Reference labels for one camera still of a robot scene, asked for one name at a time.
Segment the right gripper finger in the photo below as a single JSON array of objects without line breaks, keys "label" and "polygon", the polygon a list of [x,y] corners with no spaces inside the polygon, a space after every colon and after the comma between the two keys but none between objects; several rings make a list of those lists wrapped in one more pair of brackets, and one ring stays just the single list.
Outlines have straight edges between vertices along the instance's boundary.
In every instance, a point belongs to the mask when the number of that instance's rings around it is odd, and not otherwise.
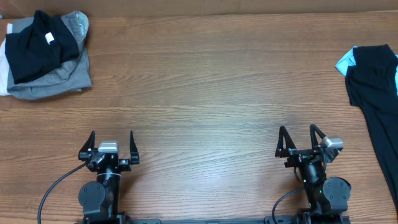
[{"label": "right gripper finger", "polygon": [[323,139],[326,135],[315,124],[311,124],[310,139],[311,139],[312,149],[315,149],[319,145],[317,136],[319,136],[320,139]]},{"label": "right gripper finger", "polygon": [[287,132],[285,126],[279,128],[279,138],[277,148],[275,150],[275,156],[290,156],[291,151],[295,151],[295,144]]}]

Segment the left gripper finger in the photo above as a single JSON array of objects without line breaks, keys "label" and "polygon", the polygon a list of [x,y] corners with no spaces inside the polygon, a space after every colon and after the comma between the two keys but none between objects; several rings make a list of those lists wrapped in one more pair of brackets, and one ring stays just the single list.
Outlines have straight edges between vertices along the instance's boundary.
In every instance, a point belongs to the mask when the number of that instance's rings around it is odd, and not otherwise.
[{"label": "left gripper finger", "polygon": [[95,131],[92,131],[86,143],[80,149],[79,153],[87,153],[89,149],[94,148],[95,145]]},{"label": "left gripper finger", "polygon": [[133,131],[130,131],[129,151],[131,159],[139,159],[139,151],[134,141]]}]

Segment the black t-shirt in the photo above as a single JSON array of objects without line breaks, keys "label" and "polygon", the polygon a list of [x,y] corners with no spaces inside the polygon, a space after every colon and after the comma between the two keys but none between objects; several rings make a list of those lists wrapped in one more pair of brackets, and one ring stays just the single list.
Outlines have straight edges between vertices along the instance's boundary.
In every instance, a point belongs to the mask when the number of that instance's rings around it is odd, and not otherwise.
[{"label": "black t-shirt", "polygon": [[345,84],[363,112],[375,155],[397,205],[397,57],[386,45],[356,47]]}]

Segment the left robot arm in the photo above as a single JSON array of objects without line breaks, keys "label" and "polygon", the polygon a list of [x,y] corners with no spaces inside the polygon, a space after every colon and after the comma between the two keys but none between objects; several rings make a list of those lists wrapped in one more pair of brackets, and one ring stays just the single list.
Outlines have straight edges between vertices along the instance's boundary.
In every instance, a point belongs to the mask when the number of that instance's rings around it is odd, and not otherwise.
[{"label": "left robot arm", "polygon": [[78,200],[83,207],[83,223],[132,223],[131,217],[119,211],[121,173],[130,172],[139,164],[139,152],[133,132],[129,134],[130,158],[119,157],[116,141],[103,141],[95,147],[95,132],[80,149],[78,159],[96,173],[96,180],[87,182],[79,191]]}]

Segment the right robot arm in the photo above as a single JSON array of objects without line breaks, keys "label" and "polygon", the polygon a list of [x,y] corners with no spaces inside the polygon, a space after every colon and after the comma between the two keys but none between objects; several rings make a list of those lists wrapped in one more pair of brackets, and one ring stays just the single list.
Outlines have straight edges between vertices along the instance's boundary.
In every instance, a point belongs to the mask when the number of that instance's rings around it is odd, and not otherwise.
[{"label": "right robot arm", "polygon": [[[273,223],[280,220],[289,223],[349,223],[349,217],[343,213],[348,209],[351,184],[341,177],[328,177],[327,165],[342,152],[344,143],[341,138],[329,138],[315,124],[310,125],[311,148],[299,150],[295,146],[285,126],[279,128],[279,138],[275,156],[285,158],[286,168],[293,168],[296,179],[302,188],[281,196],[272,208]],[[285,198],[305,192],[308,208],[302,208],[291,217],[275,215],[278,204]]]}]

